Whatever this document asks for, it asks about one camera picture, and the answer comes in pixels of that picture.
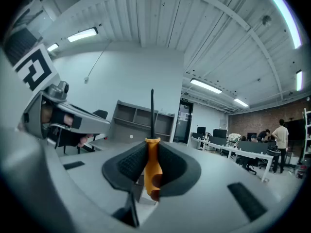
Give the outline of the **dark glass door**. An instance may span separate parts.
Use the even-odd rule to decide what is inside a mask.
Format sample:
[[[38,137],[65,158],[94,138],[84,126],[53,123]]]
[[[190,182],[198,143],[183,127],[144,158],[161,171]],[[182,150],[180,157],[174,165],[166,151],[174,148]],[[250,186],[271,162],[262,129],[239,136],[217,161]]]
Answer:
[[[180,100],[173,142],[184,144],[188,143],[191,129],[192,112],[193,104]]]

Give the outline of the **large black screen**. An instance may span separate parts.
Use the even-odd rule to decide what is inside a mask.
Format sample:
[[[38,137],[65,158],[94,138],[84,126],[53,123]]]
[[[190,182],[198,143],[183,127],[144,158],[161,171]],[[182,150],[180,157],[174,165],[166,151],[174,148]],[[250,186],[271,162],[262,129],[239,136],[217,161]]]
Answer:
[[[306,130],[305,130],[305,121],[303,119],[285,122],[284,126],[288,129],[289,140],[305,139]]]

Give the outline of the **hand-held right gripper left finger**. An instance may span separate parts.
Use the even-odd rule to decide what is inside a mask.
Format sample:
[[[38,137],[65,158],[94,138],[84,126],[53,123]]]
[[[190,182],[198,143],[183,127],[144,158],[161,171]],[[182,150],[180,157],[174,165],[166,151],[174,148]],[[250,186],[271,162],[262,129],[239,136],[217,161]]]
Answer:
[[[0,127],[0,176],[49,233],[147,233],[113,217],[127,194],[112,189],[98,162],[66,170],[54,149],[27,133]]]

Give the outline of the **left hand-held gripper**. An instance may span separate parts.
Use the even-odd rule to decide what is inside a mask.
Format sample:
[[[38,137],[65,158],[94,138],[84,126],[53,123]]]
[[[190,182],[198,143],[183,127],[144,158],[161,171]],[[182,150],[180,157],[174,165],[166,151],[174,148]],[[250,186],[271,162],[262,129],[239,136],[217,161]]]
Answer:
[[[48,139],[49,123],[41,123],[41,106],[65,102],[67,94],[58,87],[61,79],[47,50],[41,44],[22,57],[13,67],[18,77],[32,92],[22,114],[24,131],[41,139]]]

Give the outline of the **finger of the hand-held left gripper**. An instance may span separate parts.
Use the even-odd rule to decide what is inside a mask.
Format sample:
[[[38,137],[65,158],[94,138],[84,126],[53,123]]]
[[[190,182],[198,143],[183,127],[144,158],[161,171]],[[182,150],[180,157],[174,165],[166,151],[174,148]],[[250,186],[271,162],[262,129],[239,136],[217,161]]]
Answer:
[[[70,125],[64,122],[64,115],[72,118]],[[101,134],[110,130],[111,123],[94,113],[90,113],[68,102],[62,102],[54,104],[52,126],[74,133]]]

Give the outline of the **grey wooden hutch shelf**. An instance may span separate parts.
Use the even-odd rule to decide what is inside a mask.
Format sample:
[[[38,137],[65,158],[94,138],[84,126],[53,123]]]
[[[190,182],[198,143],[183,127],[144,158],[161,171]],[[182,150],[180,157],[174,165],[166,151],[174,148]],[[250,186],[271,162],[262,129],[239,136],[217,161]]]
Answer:
[[[111,140],[123,143],[143,141],[151,136],[151,109],[118,100],[109,133]],[[155,110],[155,136],[169,142],[175,114]]]

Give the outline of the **grey wooden desk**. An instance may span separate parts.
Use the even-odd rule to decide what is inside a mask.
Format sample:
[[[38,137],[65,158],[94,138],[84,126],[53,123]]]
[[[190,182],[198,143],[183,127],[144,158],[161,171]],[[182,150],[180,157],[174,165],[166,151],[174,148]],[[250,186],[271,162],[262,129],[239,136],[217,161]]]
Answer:
[[[90,141],[89,144],[95,150],[116,150],[116,151],[127,151],[131,148],[135,148],[137,146],[145,146],[145,143],[142,141],[133,142],[133,143],[123,143],[116,140],[109,140],[109,139],[97,139],[94,141]]]

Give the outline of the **black office chair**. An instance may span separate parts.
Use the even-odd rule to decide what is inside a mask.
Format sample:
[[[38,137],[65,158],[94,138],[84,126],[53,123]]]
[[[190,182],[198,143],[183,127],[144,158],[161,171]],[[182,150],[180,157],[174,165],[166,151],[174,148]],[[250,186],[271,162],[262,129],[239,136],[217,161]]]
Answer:
[[[248,172],[252,172],[254,175],[257,174],[255,170],[252,169],[252,167],[258,166],[259,158],[249,158],[245,156],[241,156],[239,158],[239,165],[242,166],[243,169],[247,170]]]

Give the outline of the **orange handled screwdriver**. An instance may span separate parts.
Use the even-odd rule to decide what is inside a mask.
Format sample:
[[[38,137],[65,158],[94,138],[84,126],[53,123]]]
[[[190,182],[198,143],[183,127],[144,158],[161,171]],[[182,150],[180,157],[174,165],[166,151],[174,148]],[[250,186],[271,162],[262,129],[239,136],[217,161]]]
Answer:
[[[159,201],[162,169],[158,161],[160,138],[155,136],[154,90],[151,89],[151,136],[145,138],[147,146],[147,164],[144,169],[144,185],[147,194],[154,201]]]

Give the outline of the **black desk divider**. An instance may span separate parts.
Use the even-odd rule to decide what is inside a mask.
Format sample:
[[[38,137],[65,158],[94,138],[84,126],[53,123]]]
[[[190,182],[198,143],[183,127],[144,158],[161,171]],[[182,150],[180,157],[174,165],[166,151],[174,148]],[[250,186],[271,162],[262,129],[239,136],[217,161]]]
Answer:
[[[268,143],[240,141],[238,144],[238,149],[245,152],[266,154]]]
[[[227,144],[226,138],[220,138],[220,137],[214,137],[214,136],[210,136],[208,141],[219,146],[226,146]]]

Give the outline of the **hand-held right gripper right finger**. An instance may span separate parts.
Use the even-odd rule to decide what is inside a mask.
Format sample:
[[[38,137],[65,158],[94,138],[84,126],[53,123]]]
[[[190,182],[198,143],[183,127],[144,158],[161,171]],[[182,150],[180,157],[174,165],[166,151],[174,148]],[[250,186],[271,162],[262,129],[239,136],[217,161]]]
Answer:
[[[278,201],[254,175],[216,154],[161,143],[159,204],[147,233],[262,233],[279,218]]]

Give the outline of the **white shelf rack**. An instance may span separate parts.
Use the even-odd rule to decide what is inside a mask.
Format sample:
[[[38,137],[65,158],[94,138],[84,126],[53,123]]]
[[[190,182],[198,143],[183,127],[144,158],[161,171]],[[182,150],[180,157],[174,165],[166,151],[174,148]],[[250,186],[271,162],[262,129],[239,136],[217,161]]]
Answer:
[[[305,120],[305,141],[301,161],[304,162],[306,157],[311,156],[311,110],[304,109],[303,117]]]

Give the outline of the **person's left hand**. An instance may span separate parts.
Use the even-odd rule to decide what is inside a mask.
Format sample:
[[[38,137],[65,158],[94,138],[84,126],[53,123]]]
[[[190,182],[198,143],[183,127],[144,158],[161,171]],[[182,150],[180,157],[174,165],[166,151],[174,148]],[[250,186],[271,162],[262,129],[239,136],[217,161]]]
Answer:
[[[52,117],[52,113],[53,113],[53,107],[51,105],[48,105],[47,103],[42,104],[42,106],[41,106],[41,123],[42,124],[49,123],[51,120],[51,117]],[[63,121],[66,125],[71,126],[73,123],[73,118],[71,116],[69,116],[68,114],[65,114]],[[88,139],[91,137],[93,137],[93,134],[83,135],[80,138],[77,146],[82,147],[88,141]]]

